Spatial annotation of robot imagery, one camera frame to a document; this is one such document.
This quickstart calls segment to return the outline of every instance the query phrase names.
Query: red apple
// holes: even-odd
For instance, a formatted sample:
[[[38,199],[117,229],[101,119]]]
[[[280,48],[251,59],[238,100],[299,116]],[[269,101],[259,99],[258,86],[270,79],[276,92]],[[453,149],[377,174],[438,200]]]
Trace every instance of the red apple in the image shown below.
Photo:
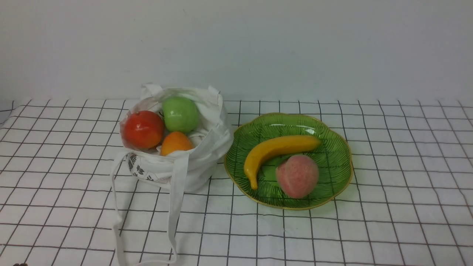
[[[151,111],[139,111],[128,117],[123,138],[139,150],[149,150],[159,145],[164,135],[164,122]]]

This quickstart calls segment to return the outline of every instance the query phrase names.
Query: white wall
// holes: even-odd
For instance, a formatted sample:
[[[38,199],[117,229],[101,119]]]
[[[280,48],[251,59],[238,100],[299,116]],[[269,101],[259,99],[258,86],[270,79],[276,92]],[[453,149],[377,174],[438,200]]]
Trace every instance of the white wall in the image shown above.
[[[0,98],[473,97],[472,0],[0,0]]]

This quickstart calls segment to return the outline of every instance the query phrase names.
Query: orange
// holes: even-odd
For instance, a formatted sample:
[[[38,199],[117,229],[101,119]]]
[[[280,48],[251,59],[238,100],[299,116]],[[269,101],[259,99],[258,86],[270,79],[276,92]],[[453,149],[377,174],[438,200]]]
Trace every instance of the orange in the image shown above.
[[[184,133],[174,131],[164,138],[161,146],[161,156],[167,156],[174,151],[188,151],[193,148],[191,141]]]

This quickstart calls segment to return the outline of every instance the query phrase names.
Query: fruit in bag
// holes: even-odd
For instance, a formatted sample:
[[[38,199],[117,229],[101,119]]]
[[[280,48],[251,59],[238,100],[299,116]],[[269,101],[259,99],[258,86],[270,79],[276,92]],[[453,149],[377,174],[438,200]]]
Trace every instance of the fruit in bag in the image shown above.
[[[164,122],[151,111],[131,114],[125,122],[123,138],[136,149],[149,150],[159,145],[164,135]]]
[[[199,111],[195,103],[186,98],[173,96],[163,102],[164,123],[166,128],[173,131],[189,133],[199,123]]]
[[[161,156],[167,156],[174,151],[188,151],[193,148],[192,142],[184,133],[175,131],[164,138],[161,145]]]

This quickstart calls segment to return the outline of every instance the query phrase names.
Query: grid tablecloth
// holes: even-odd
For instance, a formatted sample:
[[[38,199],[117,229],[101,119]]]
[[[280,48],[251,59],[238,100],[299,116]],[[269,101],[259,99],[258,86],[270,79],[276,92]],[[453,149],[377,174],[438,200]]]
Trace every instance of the grid tablecloth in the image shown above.
[[[108,173],[118,121],[137,100],[0,102],[0,266],[116,265]],[[178,265],[473,265],[473,102],[227,101],[236,128],[259,114],[321,119],[351,147],[355,176],[306,211],[255,203],[222,162],[186,193]],[[168,192],[116,178],[130,263],[169,258]]]

